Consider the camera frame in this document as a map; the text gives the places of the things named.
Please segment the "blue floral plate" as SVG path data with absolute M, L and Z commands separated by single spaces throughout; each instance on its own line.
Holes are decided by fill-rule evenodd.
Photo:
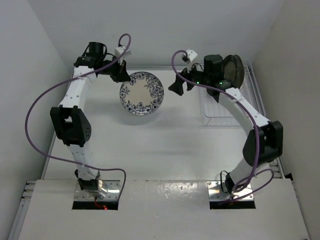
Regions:
M 147 71 L 129 75 L 130 81 L 120 87 L 120 102 L 125 110 L 136 116 L 147 116 L 159 109 L 164 100 L 164 87 L 160 79 Z

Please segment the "striped dark rim plate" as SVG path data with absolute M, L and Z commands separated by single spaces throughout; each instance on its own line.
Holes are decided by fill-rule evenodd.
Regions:
M 223 59 L 223 71 L 224 79 L 235 80 L 236 75 L 236 65 L 234 63 L 234 56 L 228 55 Z

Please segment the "silver rim plate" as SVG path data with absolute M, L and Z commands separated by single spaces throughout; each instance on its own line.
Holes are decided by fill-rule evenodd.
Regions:
M 233 55 L 233 63 L 235 66 L 233 85 L 235 88 L 239 89 L 244 82 L 245 69 L 244 69 L 242 59 L 237 54 Z

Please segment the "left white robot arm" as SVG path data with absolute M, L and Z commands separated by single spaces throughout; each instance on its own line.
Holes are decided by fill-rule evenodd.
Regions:
M 100 42 L 90 42 L 84 53 L 74 63 L 73 80 L 57 107 L 50 110 L 51 121 L 58 139 L 62 140 L 76 162 L 74 172 L 80 189 L 95 199 L 103 199 L 108 186 L 101 179 L 99 170 L 89 168 L 88 142 L 92 126 L 84 114 L 85 102 L 90 88 L 99 74 L 108 75 L 114 82 L 129 81 L 126 71 L 125 54 L 128 49 L 119 44 L 112 59 L 106 60 L 107 47 Z

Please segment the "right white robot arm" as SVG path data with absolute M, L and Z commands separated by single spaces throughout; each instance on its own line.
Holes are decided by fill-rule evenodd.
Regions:
M 169 90 L 182 96 L 183 84 L 187 90 L 197 86 L 206 90 L 217 104 L 223 106 L 240 124 L 246 134 L 242 159 L 226 174 L 222 190 L 232 194 L 245 188 L 254 176 L 262 173 L 262 166 L 283 153 L 284 127 L 260 114 L 241 94 L 245 68 L 239 55 L 222 57 L 206 55 L 203 63 L 197 54 L 176 51 L 171 57 L 171 67 L 176 77 Z

